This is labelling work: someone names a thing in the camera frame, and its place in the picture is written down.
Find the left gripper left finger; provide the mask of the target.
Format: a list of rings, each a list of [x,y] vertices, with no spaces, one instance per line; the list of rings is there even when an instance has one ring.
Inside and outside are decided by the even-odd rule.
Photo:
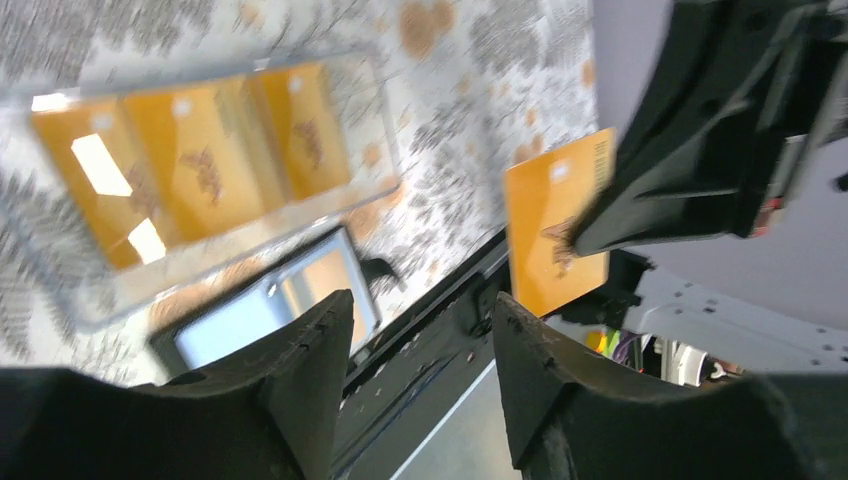
[[[326,479],[351,346],[338,290],[294,322],[169,383],[65,368],[1,373],[5,479]]]

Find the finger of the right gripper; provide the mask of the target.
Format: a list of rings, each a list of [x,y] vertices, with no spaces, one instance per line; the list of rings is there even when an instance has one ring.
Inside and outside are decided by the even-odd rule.
[[[843,1],[677,1],[582,255],[763,234],[847,135]]]

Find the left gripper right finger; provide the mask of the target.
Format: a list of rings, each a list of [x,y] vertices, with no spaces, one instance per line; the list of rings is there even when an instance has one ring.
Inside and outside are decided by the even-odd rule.
[[[691,389],[601,356],[506,293],[492,326],[512,464],[526,479],[847,475],[843,375],[746,375]]]

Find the black leather card holder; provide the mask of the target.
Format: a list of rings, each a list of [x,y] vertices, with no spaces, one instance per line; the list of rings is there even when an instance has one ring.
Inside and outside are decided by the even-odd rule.
[[[314,301],[299,272],[333,249],[340,249],[353,277],[354,300],[365,317],[366,338],[352,346],[356,356],[381,326],[370,287],[381,278],[402,284],[399,274],[381,257],[355,249],[349,229],[339,225],[296,248],[282,259],[240,281],[200,306],[180,314],[174,323],[151,334],[148,345],[164,370],[176,377],[209,365],[295,321]]]

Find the orange credit card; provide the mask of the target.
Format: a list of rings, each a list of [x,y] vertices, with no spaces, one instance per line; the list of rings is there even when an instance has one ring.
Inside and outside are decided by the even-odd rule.
[[[320,301],[336,290],[353,291],[353,277],[340,249],[333,249],[306,265],[300,272],[307,290],[314,301]],[[353,304],[354,327],[352,346],[357,347],[366,338],[365,317],[360,303]]]
[[[543,317],[604,284],[607,253],[584,256],[574,225],[614,171],[616,130],[607,128],[508,169],[504,200],[512,295]]]

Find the clear plastic card box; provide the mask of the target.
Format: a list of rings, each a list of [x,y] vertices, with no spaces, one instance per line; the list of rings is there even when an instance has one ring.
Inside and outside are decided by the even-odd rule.
[[[93,331],[398,186],[376,54],[1,94],[2,304]]]

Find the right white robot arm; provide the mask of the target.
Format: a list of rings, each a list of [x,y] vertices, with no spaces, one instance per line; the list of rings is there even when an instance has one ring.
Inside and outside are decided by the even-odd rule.
[[[677,1],[616,170],[570,236],[590,255],[765,234],[847,134],[847,6]],[[847,335],[658,270],[624,328],[752,371],[845,373]]]

